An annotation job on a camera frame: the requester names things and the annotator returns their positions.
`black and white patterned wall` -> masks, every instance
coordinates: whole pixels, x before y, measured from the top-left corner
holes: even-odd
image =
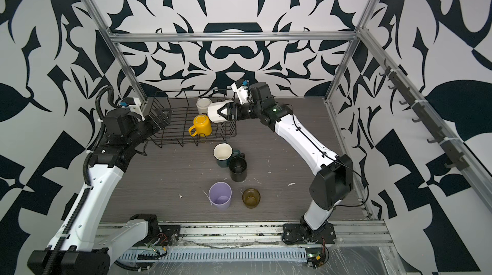
[[[367,0],[95,0],[117,33],[354,30]],[[324,96],[347,41],[125,44],[148,96],[265,81],[278,97]]]
[[[80,0],[0,0],[0,48],[0,273],[29,274],[83,184],[95,95],[134,93]]]
[[[267,82],[277,97],[324,96],[347,40],[125,43],[145,93],[224,89],[241,78]]]
[[[491,0],[381,0],[370,33],[488,168]],[[492,214],[364,45],[332,98],[349,153],[405,267],[489,273]]]

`brown glass cup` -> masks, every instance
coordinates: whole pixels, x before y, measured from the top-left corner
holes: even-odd
[[[260,203],[260,192],[258,192],[255,188],[248,188],[243,192],[243,203],[249,209],[256,208],[256,206]]]

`mug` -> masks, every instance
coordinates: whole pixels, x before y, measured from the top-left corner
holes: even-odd
[[[191,136],[199,134],[199,136],[209,136],[212,133],[212,125],[210,119],[206,115],[198,115],[193,119],[193,125],[189,127],[188,133]]]
[[[234,156],[229,162],[229,170],[231,171],[231,179],[236,182],[243,182],[246,179],[246,168],[248,164],[244,159],[244,154]]]
[[[240,154],[241,151],[232,150],[232,147],[226,143],[218,144],[213,149],[213,156],[217,159],[217,164],[220,167],[229,167],[231,159]]]
[[[229,115],[229,105],[228,103],[233,102],[232,100],[225,100],[221,102],[214,102],[213,104],[209,105],[207,109],[207,115],[210,117],[210,120],[213,123],[222,123],[224,121],[227,121],[224,116],[228,117]]]
[[[212,104],[212,100],[208,98],[200,98],[196,101],[196,108],[198,109],[198,113],[200,115],[205,115],[207,113],[207,109],[209,105]]]

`wire dish rack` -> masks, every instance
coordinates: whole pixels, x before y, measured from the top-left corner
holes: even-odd
[[[193,119],[198,115],[196,101],[200,98],[209,98],[212,103],[234,100],[232,89],[192,90],[192,91],[163,91],[156,92],[151,102],[151,111],[171,109],[169,125],[158,131],[150,139],[159,147],[168,144],[187,143],[198,146],[200,142],[227,142],[228,138],[237,134],[236,120],[223,123],[212,123],[212,134],[209,136],[191,136],[188,129],[193,125]]]

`white mug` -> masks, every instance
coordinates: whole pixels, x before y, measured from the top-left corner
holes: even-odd
[[[208,117],[210,118],[210,121],[213,123],[222,123],[224,121],[227,121],[224,117],[219,115],[219,111],[227,116],[227,107],[225,105],[229,102],[233,102],[232,100],[225,100],[221,102],[214,102],[213,104],[209,105],[208,108]]]
[[[208,98],[200,98],[196,101],[196,108],[198,109],[198,114],[203,115],[207,113],[209,105],[212,104],[212,100]]]

